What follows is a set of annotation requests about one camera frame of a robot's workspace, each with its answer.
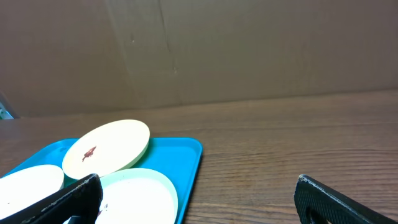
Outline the yellow-green plate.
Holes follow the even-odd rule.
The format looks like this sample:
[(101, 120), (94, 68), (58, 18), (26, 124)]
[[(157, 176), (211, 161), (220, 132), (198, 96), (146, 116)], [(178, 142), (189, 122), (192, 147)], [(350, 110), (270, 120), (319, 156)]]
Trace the yellow-green plate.
[(97, 127), (67, 151), (62, 169), (71, 179), (100, 177), (132, 167), (146, 152), (150, 130), (142, 121), (123, 119)]

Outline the white plate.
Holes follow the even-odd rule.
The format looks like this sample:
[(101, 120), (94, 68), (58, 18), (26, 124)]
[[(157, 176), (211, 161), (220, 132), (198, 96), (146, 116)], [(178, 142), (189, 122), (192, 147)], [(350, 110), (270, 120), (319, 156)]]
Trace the white plate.
[(50, 164), (29, 167), (2, 177), (1, 219), (54, 194), (63, 185), (63, 170)]

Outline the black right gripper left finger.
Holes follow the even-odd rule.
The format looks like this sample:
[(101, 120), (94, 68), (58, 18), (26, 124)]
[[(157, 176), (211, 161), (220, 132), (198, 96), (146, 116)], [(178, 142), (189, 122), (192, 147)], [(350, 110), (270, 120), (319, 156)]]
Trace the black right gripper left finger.
[(1, 220), (1, 224), (95, 224), (103, 199), (97, 174), (90, 174), (74, 184)]

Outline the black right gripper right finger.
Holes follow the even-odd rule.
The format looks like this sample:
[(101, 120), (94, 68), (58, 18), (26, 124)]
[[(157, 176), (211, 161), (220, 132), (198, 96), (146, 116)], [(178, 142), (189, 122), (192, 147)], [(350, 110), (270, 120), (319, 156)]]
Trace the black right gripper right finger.
[(294, 203), (302, 224), (397, 224), (303, 174), (298, 177)]

